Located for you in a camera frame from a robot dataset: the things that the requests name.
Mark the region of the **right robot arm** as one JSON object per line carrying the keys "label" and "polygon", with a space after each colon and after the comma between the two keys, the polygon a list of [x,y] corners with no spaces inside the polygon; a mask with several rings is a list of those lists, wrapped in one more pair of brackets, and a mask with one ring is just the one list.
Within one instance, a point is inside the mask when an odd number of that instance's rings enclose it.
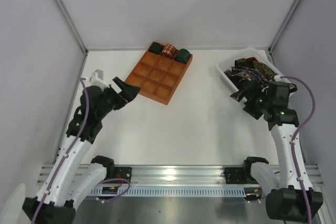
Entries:
{"label": "right robot arm", "polygon": [[262,87],[252,80],[231,98],[245,99],[243,110],[255,119],[264,118],[275,142],[278,175],[263,158],[248,157],[243,163],[247,176],[260,185],[266,196],[268,217],[311,223],[323,205],[323,196],[314,190],[307,174],[299,140],[303,125],[296,111],[289,108],[290,94],[296,90],[291,83],[270,81]]}

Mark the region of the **navy floral tie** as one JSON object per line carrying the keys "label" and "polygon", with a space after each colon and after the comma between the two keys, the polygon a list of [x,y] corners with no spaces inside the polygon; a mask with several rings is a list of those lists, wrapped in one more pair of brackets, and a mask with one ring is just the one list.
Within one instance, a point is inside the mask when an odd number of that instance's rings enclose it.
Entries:
{"label": "navy floral tie", "polygon": [[232,68],[231,70],[226,70],[224,74],[239,89],[253,80],[259,82],[262,87],[266,84],[263,76],[254,70]]}

